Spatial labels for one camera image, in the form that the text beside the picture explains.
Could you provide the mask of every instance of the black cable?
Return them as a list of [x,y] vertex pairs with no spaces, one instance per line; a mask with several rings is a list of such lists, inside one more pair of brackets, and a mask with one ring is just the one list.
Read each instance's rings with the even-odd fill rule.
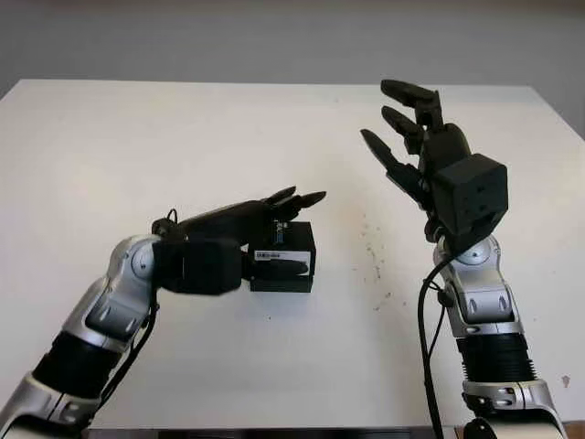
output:
[[437,439],[443,439],[441,416],[439,414],[439,406],[437,405],[437,397],[435,395],[434,386],[432,384],[431,373],[431,357],[427,348],[427,336],[424,328],[424,299],[427,295],[427,290],[433,283],[433,279],[445,268],[453,259],[454,256],[449,256],[447,259],[439,262],[435,268],[431,270],[429,275],[422,282],[422,287],[419,291],[419,303],[417,307],[417,320],[419,323],[419,338],[420,338],[420,353],[422,355],[422,368],[424,371],[424,388],[427,393],[427,404],[429,405],[429,415],[431,416],[432,430],[435,432]]
[[132,366],[132,364],[134,363],[134,361],[138,357],[138,354],[140,353],[140,351],[142,350],[142,348],[146,344],[146,341],[148,341],[148,338],[150,337],[150,335],[152,334],[153,329],[154,329],[154,323],[156,322],[156,312],[157,311],[158,311],[158,304],[156,303],[156,288],[153,286],[153,289],[151,291],[151,297],[150,297],[148,324],[146,325],[146,329],[144,330],[143,336],[140,338],[140,341],[138,342],[136,347],[131,348],[130,353],[128,354],[128,357],[126,358],[124,363],[118,368],[118,370],[116,370],[116,373],[114,373],[112,379],[108,382],[106,387],[103,389],[103,392],[101,393],[101,402],[100,402],[100,406],[98,407],[98,410],[101,407],[103,407],[103,405],[110,399],[110,397],[112,396],[112,394],[114,393],[114,391],[116,390],[116,388],[118,387],[120,382],[126,376],[126,373],[128,373],[128,370],[130,369],[130,367]]
[[437,322],[437,327],[435,328],[435,335],[432,336],[431,347],[429,348],[429,359],[432,357],[432,351],[435,349],[435,344],[437,343],[437,338],[439,338],[439,333],[441,332],[442,320],[445,317],[445,305],[441,308],[441,316],[439,317],[439,322]]

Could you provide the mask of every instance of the white table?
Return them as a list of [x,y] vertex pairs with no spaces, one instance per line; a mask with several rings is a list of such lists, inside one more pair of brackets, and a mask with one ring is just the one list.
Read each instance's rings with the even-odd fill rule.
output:
[[[529,88],[440,90],[446,121],[508,166],[503,272],[562,418],[585,418],[584,144]],[[385,102],[377,86],[20,81],[0,102],[0,401],[116,242],[171,207],[185,218],[296,184],[328,191],[300,217],[317,242],[313,292],[161,294],[94,426],[429,424],[415,303],[432,246],[358,132],[406,156]],[[460,362],[446,327],[433,357],[445,424],[471,419]]]

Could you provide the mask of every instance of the gray wall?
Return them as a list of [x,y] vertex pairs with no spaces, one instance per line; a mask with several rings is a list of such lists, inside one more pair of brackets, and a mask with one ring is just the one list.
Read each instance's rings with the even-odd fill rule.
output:
[[0,0],[0,8],[0,93],[19,78],[527,84],[585,134],[585,0]]

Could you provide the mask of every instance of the white label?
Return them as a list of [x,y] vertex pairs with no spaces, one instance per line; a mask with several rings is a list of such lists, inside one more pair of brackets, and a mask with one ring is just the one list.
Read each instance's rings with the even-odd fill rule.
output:
[[308,276],[311,271],[311,252],[298,252],[287,250],[257,250],[254,252],[255,261],[269,261],[271,259],[280,259],[284,261],[304,262],[308,267],[307,271],[301,273],[301,276]]

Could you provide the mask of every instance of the black box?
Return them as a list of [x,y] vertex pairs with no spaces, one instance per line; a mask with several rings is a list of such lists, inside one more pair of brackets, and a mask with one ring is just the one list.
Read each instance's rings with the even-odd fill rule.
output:
[[[275,221],[267,235],[250,241],[248,254],[253,260],[251,291],[311,292],[316,251],[310,222]],[[287,262],[297,273],[273,270],[276,265],[286,267]],[[298,262],[306,267],[300,274]]]

